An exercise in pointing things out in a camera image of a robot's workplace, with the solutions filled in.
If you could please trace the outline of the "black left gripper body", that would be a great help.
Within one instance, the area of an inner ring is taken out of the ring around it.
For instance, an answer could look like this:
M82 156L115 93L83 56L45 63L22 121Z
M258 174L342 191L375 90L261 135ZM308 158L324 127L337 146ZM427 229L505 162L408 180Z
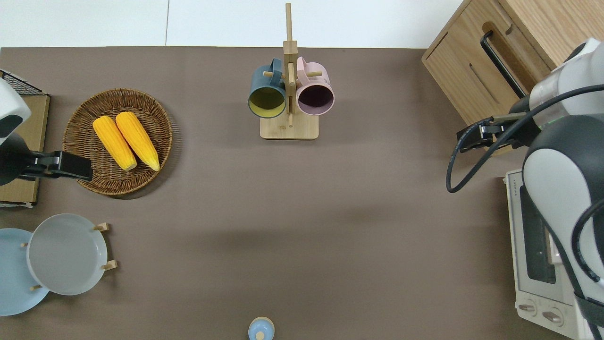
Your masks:
M63 151L51 153L28 151L19 152L22 169L19 180L35 181L38 178L58 179L62 177L58 167L62 159Z

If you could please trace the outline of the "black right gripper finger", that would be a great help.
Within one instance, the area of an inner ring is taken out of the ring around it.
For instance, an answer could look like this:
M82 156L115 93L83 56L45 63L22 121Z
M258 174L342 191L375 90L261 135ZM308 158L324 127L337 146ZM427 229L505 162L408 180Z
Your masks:
M491 120L481 120L467 127L465 130L466 140L492 140L493 133L487 132L491 127Z
M489 148L492 146L492 134L471 133L462 138L462 134L457 135L460 144L460 153L465 153L471 149Z

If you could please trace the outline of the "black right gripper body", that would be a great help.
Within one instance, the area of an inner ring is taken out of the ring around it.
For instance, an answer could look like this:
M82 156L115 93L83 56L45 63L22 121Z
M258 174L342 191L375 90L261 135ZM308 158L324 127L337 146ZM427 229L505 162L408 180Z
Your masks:
M505 115L494 116L492 122L488 125L483 125L482 128L486 128L484 132L479 128L481 140L479 142L480 148L489 148L494 142L503 139L503 133L507 131L514 123L518 122L524 117L530 110L530 95L526 95L523 98L516 101L509 112ZM533 119L524 123L519 129L511 134L504 142L502 146L498 146L497 149L505 148L510 146L513 149L520 148L522 146L530 146L537 135L541 133L541 129L535 124Z

